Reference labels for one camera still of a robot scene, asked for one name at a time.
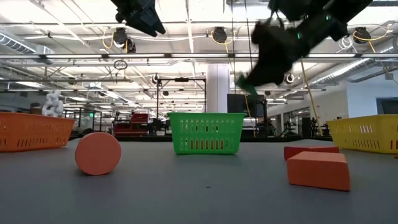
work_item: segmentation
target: red machine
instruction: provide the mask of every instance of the red machine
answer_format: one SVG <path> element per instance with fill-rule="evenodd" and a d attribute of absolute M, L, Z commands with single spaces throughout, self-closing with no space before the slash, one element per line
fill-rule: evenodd
<path fill-rule="evenodd" d="M 113 134 L 115 137 L 147 136 L 149 114 L 133 113 L 130 120 L 121 120 L 116 112 Z"/>

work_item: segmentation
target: yellow basket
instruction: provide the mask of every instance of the yellow basket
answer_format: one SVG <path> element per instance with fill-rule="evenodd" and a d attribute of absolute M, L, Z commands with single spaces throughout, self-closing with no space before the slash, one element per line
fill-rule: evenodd
<path fill-rule="evenodd" d="M 375 115 L 327 122 L 343 149 L 398 154 L 398 115 Z"/>

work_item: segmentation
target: plastic basket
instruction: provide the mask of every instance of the plastic basket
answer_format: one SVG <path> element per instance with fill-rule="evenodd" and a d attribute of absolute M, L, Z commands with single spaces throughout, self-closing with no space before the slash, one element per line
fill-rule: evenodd
<path fill-rule="evenodd" d="M 327 122 L 333 142 L 344 149 L 398 153 L 398 115 L 375 115 Z"/>
<path fill-rule="evenodd" d="M 169 113 L 176 154 L 235 154 L 244 113 Z"/>
<path fill-rule="evenodd" d="M 74 120 L 22 113 L 0 113 L 0 152 L 66 146 Z"/>

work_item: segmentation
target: white stuffed toy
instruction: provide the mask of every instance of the white stuffed toy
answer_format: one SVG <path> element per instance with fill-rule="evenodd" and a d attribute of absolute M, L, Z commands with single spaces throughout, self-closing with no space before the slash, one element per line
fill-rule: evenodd
<path fill-rule="evenodd" d="M 57 118 L 63 113 L 63 103 L 58 98 L 61 95 L 60 90 L 52 90 L 47 94 L 45 105 L 43 106 L 42 114 L 45 116 L 53 116 Z"/>

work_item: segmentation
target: red block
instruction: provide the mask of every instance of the red block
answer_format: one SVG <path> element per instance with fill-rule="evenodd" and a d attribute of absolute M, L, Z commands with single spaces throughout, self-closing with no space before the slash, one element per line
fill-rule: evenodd
<path fill-rule="evenodd" d="M 350 190 L 346 158 L 340 153 L 301 152 L 287 160 L 290 184 Z"/>
<path fill-rule="evenodd" d="M 332 152 L 332 153 L 340 153 L 338 147 L 291 147 L 286 146 L 284 149 L 285 160 L 299 154 L 300 152 Z"/>

